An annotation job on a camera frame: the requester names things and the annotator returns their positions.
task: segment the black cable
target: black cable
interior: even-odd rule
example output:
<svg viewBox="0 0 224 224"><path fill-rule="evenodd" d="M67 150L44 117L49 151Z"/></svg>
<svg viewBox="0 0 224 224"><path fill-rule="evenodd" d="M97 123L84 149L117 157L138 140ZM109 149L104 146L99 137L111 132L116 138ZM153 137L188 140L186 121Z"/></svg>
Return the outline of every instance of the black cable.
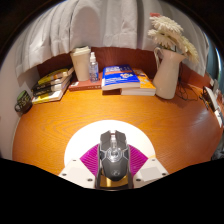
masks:
<svg viewBox="0 0 224 224"><path fill-rule="evenodd" d="M194 94L196 95L197 99L188 99L188 94L186 89L184 88L184 86L181 83L181 76L183 73L183 64L182 62L180 63L180 68L179 68L179 77L178 77L178 84L177 84L177 89L179 91L179 94L175 93L178 97L180 97L181 99L185 100L185 101L198 101L198 95L195 93L195 91L190 87L190 89L194 92Z"/></svg>

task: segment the white vase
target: white vase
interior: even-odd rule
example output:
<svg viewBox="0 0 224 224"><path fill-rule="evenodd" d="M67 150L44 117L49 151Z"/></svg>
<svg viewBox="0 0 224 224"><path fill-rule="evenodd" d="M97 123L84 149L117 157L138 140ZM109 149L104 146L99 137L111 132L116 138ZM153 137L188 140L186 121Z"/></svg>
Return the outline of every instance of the white vase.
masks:
<svg viewBox="0 0 224 224"><path fill-rule="evenodd" d="M163 55L160 64L158 51ZM179 64L185 56L171 50L156 47L154 54L157 64L157 73L153 79L156 95L163 99L172 99L175 95L179 75Z"/></svg>

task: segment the plastic bottle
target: plastic bottle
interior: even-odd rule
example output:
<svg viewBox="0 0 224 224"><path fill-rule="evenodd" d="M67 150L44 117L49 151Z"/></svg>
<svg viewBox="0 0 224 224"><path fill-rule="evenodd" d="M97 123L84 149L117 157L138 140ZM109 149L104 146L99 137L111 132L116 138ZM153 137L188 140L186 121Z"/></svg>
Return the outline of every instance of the plastic bottle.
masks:
<svg viewBox="0 0 224 224"><path fill-rule="evenodd" d="M94 52L91 52L90 55L89 76L91 82L97 82L99 80L98 62L96 62Z"/></svg>

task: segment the orange wooden tabletop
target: orange wooden tabletop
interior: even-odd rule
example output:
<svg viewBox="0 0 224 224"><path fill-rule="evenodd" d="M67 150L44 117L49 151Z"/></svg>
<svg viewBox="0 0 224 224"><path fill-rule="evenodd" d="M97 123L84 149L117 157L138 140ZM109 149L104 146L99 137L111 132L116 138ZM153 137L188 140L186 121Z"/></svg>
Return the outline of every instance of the orange wooden tabletop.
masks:
<svg viewBox="0 0 224 224"><path fill-rule="evenodd" d="M199 95L200 89L193 88ZM187 88L189 99L197 99ZM100 120L119 120L142 130L157 159L171 174L210 161L223 129L199 98L185 101L157 96L102 95L101 90L67 92L60 101L33 105L18 124L13 160L59 175L71 137Z"/></svg>

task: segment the white wall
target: white wall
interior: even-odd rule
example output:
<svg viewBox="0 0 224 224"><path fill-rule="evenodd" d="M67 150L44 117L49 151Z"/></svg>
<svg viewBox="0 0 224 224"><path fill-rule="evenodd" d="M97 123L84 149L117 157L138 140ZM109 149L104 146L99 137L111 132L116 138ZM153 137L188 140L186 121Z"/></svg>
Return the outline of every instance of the white wall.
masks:
<svg viewBox="0 0 224 224"><path fill-rule="evenodd" d="M9 160L12 160L13 138L20 120L20 115L14 110L17 96L23 90L27 90L31 96L30 89L39 79L36 67L16 77L17 40L9 50L0 70L0 156Z"/></svg>

